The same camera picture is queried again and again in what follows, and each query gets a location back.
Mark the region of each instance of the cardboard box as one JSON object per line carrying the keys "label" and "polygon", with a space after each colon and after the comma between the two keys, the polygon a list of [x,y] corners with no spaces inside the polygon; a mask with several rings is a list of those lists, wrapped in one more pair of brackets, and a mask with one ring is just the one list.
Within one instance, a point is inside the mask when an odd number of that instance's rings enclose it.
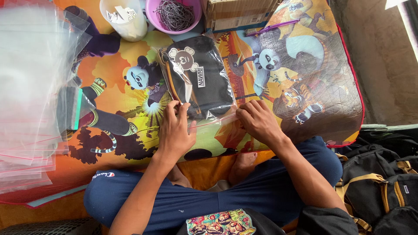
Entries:
{"label": "cardboard box", "polygon": [[213,33],[264,27],[283,0],[200,0],[206,31]]}

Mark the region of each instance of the navy blue pants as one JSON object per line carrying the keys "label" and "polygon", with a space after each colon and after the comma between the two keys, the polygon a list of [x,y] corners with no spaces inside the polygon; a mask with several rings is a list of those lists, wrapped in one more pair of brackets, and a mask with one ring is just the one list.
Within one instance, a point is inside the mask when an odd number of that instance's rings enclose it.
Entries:
{"label": "navy blue pants", "polygon": [[[342,176],[341,163],[321,137],[316,136],[296,147],[332,186],[337,184]],[[87,212],[110,227],[142,175],[120,170],[98,171],[84,195]],[[257,165],[244,181],[222,192],[185,188],[165,179],[145,231],[180,227],[186,219],[246,207],[284,226],[299,216],[303,206],[283,163],[273,157]]]}

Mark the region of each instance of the skull sticker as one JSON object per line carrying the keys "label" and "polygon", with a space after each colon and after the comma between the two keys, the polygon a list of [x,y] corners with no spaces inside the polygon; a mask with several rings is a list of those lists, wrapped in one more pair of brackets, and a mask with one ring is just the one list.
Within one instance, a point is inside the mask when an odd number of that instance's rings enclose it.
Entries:
{"label": "skull sticker", "polygon": [[174,59],[177,66],[174,66],[174,71],[182,74],[184,70],[190,70],[196,72],[199,65],[194,62],[193,55],[194,50],[188,46],[184,50],[178,51],[176,48],[172,48],[168,55]]}

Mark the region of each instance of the black t-shirt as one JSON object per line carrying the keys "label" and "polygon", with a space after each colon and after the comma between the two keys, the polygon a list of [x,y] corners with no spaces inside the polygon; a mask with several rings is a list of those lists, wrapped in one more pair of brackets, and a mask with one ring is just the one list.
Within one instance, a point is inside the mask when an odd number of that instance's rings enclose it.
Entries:
{"label": "black t-shirt", "polygon": [[[305,207],[296,235],[358,235],[353,219],[339,208]],[[177,235],[285,235],[266,216],[250,209],[219,212],[186,220]]]}

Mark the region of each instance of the stack of plastic bags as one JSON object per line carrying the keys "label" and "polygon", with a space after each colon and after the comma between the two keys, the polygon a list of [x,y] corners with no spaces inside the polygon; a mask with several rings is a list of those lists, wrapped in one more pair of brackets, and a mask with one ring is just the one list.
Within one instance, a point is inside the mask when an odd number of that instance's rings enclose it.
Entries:
{"label": "stack of plastic bags", "polygon": [[0,194],[51,184],[81,97],[67,91],[78,89],[71,71],[88,25],[48,0],[0,8]]}

